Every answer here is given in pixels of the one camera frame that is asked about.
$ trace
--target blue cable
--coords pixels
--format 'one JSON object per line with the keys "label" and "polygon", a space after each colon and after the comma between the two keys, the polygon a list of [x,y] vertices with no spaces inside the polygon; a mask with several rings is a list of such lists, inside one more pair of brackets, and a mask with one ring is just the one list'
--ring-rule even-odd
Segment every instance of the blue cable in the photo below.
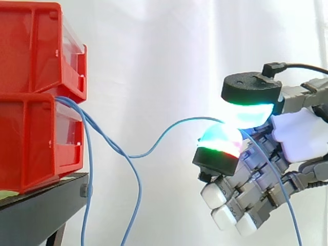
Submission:
{"label": "blue cable", "polygon": [[[83,121],[83,124],[86,126],[86,132],[87,132],[87,125],[86,125],[86,122],[88,122],[101,136],[103,136],[103,138],[106,140],[106,142],[110,145],[110,147],[112,147],[116,152],[118,152],[119,154],[121,154],[122,156],[125,157],[125,159],[128,161],[128,163],[130,164],[135,176],[136,176],[136,179],[137,179],[137,182],[138,182],[138,198],[137,198],[137,202],[136,202],[136,205],[134,207],[134,211],[133,211],[133,214],[131,216],[131,219],[130,219],[130,222],[129,222],[129,225],[126,229],[126,232],[123,236],[123,239],[121,241],[121,246],[124,246],[125,243],[126,243],[126,240],[129,236],[129,233],[130,233],[130,230],[132,228],[132,225],[134,223],[134,220],[137,216],[137,213],[138,213],[138,209],[140,207],[140,203],[141,203],[141,197],[142,197],[142,185],[141,185],[141,180],[140,180],[140,177],[139,177],[139,174],[137,172],[137,170],[135,169],[134,165],[132,164],[129,156],[114,142],[112,141],[102,130],[101,128],[94,122],[94,120],[86,113],[84,112],[73,100],[67,98],[67,97],[62,97],[62,96],[59,96],[56,98],[56,100],[60,103],[63,103],[69,107],[71,107],[72,109],[74,109],[75,111],[77,111],[81,117],[82,117],[82,121]],[[90,153],[90,150],[91,150],[91,144],[89,144],[89,140],[90,140],[90,137],[88,137],[89,135],[89,132],[87,134],[87,139],[88,139],[88,146],[90,147],[89,148],[89,153]],[[93,163],[93,160],[92,160],[92,154],[91,154],[91,159],[90,159],[90,154],[89,154],[89,163]],[[90,186],[92,186],[92,181],[93,181],[93,168],[91,169],[91,166],[90,166],[90,178],[89,178],[89,184]],[[90,195],[88,194],[88,199],[87,200],[87,208],[86,208],[86,211],[85,211],[85,216],[84,216],[84,219],[83,219],[83,226],[82,226],[82,231],[81,231],[81,246],[84,246],[85,243],[85,232],[86,232],[86,225],[87,225],[87,218],[88,218],[88,214],[89,214],[89,209],[90,209],[90,204],[91,204],[91,195],[92,193],[90,193]]]}
{"label": "blue cable", "polygon": [[93,185],[93,156],[92,156],[92,148],[91,148],[91,138],[90,138],[90,133],[89,133],[89,129],[87,126],[87,121],[86,121],[86,118],[85,118],[84,113],[82,112],[81,108],[74,101],[70,101],[66,97],[57,97],[56,100],[62,104],[65,104],[65,105],[71,107],[77,113],[79,113],[81,115],[82,122],[85,126],[85,132],[86,132],[86,136],[87,136],[90,171],[89,171],[89,185],[88,185],[88,189],[87,189],[87,206],[86,206],[86,211],[84,213],[82,230],[81,230],[81,246],[85,246],[86,227],[87,227],[87,220],[88,220],[88,215],[89,215],[89,211],[90,211],[92,185]]}
{"label": "blue cable", "polygon": [[[215,121],[215,122],[220,122],[220,123],[223,123],[221,120],[219,119],[215,119],[215,118],[212,118],[212,117],[190,117],[190,118],[185,118],[185,119],[182,119],[182,120],[179,120],[177,121],[176,123],[170,125],[161,135],[160,137],[158,138],[158,140],[155,142],[155,144],[150,148],[149,151],[147,151],[146,153],[144,154],[141,154],[141,155],[132,155],[132,156],[128,156],[115,142],[113,142],[102,130],[101,128],[96,124],[96,122],[92,119],[92,117],[90,115],[88,115],[85,111],[82,111],[78,105],[68,99],[68,98],[65,98],[65,97],[58,97],[57,99],[58,101],[64,103],[64,104],[67,104],[68,106],[72,107],[73,109],[75,109],[79,114],[81,114],[81,116],[83,115],[83,122],[84,124],[86,123],[86,121],[101,135],[103,136],[103,138],[105,139],[105,141],[113,148],[114,151],[116,151],[118,154],[124,156],[126,158],[126,160],[129,162],[133,172],[135,173],[135,176],[137,178],[137,181],[138,181],[138,187],[139,187],[139,192],[138,192],[138,199],[137,199],[137,203],[136,203],[136,206],[135,206],[135,209],[134,209],[134,212],[133,212],[133,215],[131,217],[131,220],[129,222],[129,225],[128,225],[128,228],[124,234],[124,237],[123,237],[123,240],[121,242],[121,246],[123,246],[127,240],[127,237],[129,236],[129,232],[131,230],[131,227],[133,225],[133,222],[135,220],[135,217],[137,215],[137,212],[138,212],[138,209],[139,209],[139,205],[140,205],[140,202],[141,202],[141,195],[142,195],[142,186],[141,186],[141,181],[140,181],[140,178],[139,178],[139,175],[136,171],[136,169],[134,168],[130,158],[142,158],[142,157],[145,157],[147,155],[149,155],[150,153],[152,153],[154,151],[154,149],[157,147],[157,145],[159,144],[159,142],[162,140],[162,138],[173,128],[175,127],[176,125],[182,123],[182,122],[186,122],[186,121],[190,121],[190,120],[211,120],[211,121]],[[241,133],[243,134],[243,136],[246,136],[253,144],[254,146],[260,151],[260,153],[263,155],[264,159],[266,160],[266,162],[269,164],[269,166],[271,167],[272,171],[274,172],[278,182],[279,182],[279,185],[281,186],[281,190],[283,192],[283,195],[286,199],[286,203],[288,204],[288,207],[289,207],[289,210],[290,210],[290,213],[291,213],[291,216],[292,216],[292,220],[293,220],[293,224],[294,224],[294,227],[295,227],[295,231],[296,231],[296,235],[297,235],[297,240],[298,240],[298,244],[299,246],[302,246],[302,240],[301,240],[301,236],[300,236],[300,232],[299,232],[299,229],[298,229],[298,224],[297,224],[297,220],[296,220],[296,217],[295,217],[295,213],[294,213],[294,210],[293,210],[293,207],[292,207],[292,204],[289,200],[289,196],[288,196],[288,193],[287,191],[285,190],[284,186],[283,186],[283,183],[280,179],[280,176],[278,174],[278,171],[276,170],[276,168],[273,166],[273,164],[270,162],[270,160],[268,159],[268,157],[266,156],[266,154],[263,152],[263,150],[261,149],[261,147],[256,143],[256,141],[244,130],[240,130]],[[89,144],[89,141],[90,141],[90,138],[88,138],[88,134],[87,134],[87,139],[88,139],[88,146],[90,146]],[[84,228],[84,231],[81,232],[81,245],[84,246],[84,243],[82,242],[82,239],[84,240],[84,235],[85,234],[85,227],[86,227],[86,222],[87,222],[87,217],[88,217],[88,213],[89,213],[89,209],[87,210],[86,209],[86,212],[85,212],[85,218],[84,218],[84,221],[83,221],[83,228]]]}

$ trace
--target stacked red drawers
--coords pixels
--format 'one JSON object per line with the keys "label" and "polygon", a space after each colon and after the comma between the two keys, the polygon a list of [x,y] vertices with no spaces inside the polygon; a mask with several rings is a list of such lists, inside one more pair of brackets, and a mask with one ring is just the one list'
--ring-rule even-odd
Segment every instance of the stacked red drawers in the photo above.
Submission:
{"label": "stacked red drawers", "polygon": [[0,190],[24,193],[83,167],[86,46],[59,4],[0,1]]}

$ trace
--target led light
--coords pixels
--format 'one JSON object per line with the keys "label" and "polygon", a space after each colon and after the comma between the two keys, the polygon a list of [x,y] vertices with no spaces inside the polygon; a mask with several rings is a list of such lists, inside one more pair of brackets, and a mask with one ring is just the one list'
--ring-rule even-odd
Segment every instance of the led light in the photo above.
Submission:
{"label": "led light", "polygon": [[238,129],[218,123],[205,131],[199,140],[198,147],[222,151],[239,158],[242,135]]}
{"label": "led light", "polygon": [[221,99],[219,118],[239,129],[258,127],[270,117],[273,106],[273,104],[236,105]]}

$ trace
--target white curtain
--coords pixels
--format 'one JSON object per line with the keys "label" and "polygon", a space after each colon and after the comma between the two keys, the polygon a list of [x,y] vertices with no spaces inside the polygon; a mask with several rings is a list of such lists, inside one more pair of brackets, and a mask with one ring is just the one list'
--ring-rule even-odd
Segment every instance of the white curtain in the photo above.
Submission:
{"label": "white curtain", "polygon": [[[326,64],[322,9],[310,0],[60,2],[89,48],[83,108],[129,154],[148,150],[181,118],[219,118],[220,88],[229,74],[260,71],[273,61]],[[293,70],[278,78],[298,85],[318,76]],[[235,228],[217,229],[199,195],[204,184],[192,164],[196,139],[208,125],[180,125],[153,154],[134,161],[144,192],[126,245],[296,245],[286,205],[250,237],[239,236]],[[92,141],[95,184],[86,245],[119,245],[137,184],[123,158],[96,133]],[[325,188],[296,194],[291,201],[304,245],[327,245]],[[79,244],[82,217],[80,211],[69,221],[63,245]]]}

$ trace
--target black shelf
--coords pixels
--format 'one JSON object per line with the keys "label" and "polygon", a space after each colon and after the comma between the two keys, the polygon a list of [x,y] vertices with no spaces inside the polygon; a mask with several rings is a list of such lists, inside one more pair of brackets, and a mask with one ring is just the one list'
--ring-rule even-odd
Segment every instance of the black shelf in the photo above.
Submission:
{"label": "black shelf", "polygon": [[49,238],[54,244],[47,245],[60,245],[54,237],[62,237],[66,221],[87,203],[88,176],[73,173],[46,188],[0,200],[0,244],[37,246]]}

